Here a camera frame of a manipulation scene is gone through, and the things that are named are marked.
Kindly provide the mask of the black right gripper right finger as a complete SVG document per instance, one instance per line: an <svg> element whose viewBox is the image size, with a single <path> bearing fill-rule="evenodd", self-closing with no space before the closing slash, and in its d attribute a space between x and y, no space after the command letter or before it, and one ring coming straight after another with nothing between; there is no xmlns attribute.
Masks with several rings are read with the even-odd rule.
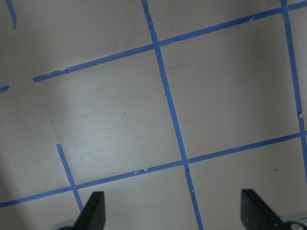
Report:
<svg viewBox="0 0 307 230"><path fill-rule="evenodd" d="M252 189L241 190L240 219L246 230L291 229Z"/></svg>

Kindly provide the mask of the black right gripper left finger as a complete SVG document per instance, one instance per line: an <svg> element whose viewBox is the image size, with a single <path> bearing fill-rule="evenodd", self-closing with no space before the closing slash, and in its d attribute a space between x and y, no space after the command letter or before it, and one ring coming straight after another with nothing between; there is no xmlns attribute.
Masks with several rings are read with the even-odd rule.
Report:
<svg viewBox="0 0 307 230"><path fill-rule="evenodd" d="M73 225L74 230L103 230L106 224L104 192L93 192Z"/></svg>

